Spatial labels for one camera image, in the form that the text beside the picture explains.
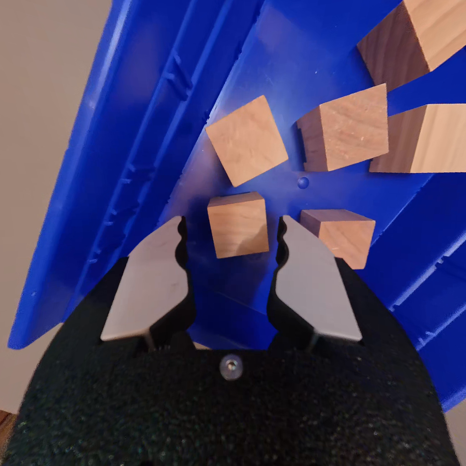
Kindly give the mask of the blue plastic bin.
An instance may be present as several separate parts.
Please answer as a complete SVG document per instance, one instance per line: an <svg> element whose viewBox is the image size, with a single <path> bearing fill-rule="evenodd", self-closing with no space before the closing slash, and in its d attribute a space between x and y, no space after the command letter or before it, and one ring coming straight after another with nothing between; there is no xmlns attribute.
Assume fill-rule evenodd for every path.
<svg viewBox="0 0 466 466"><path fill-rule="evenodd" d="M214 348L265 349L281 216L376 221L358 274L426 365L444 411L465 400L465 173L306 173L297 120L374 85L357 43L401 1L113 1L26 276L8 347L65 320L169 218L188 228L197 317ZM205 127L264 95L288 160L233 187ZM269 251L216 257L207 206L258 192Z"/></svg>

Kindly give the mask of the group of wooden cubes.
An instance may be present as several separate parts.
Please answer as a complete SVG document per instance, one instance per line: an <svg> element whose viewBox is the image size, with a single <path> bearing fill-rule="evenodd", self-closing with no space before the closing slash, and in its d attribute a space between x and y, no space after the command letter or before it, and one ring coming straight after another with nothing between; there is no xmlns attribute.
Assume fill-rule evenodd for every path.
<svg viewBox="0 0 466 466"><path fill-rule="evenodd" d="M388 117L387 93L465 47L465 1L401 1L358 45L374 86L320 104L296 124L306 172L370 160L372 173L465 172L465 103ZM265 96L206 128L234 187L288 160ZM365 267L375 221L344 209L303 210L300 222L352 269Z"/></svg>

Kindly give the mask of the blue-taped wooden cube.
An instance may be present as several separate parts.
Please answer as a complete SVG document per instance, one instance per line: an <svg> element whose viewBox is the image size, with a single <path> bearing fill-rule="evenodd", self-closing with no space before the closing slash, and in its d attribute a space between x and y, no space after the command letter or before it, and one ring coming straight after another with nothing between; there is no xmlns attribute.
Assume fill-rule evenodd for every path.
<svg viewBox="0 0 466 466"><path fill-rule="evenodd" d="M258 192L214 197L207 212L218 259L269 251L265 199Z"/></svg>

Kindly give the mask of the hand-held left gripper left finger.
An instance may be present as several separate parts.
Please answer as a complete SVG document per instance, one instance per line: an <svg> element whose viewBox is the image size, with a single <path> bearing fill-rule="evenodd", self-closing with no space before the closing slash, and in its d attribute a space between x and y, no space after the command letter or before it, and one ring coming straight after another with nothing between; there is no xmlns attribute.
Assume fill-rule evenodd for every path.
<svg viewBox="0 0 466 466"><path fill-rule="evenodd" d="M101 340L142 337L149 350L196 350L187 333L196 318L187 262L186 219L175 216L129 253Z"/></svg>

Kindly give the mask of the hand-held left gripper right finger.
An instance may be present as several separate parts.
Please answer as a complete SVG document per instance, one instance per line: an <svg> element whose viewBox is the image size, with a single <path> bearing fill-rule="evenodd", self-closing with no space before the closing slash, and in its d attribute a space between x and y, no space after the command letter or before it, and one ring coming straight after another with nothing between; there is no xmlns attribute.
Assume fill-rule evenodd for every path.
<svg viewBox="0 0 466 466"><path fill-rule="evenodd" d="M298 350L321 339L360 344L362 332L335 256L289 215L279 219L277 242L266 304L271 325Z"/></svg>

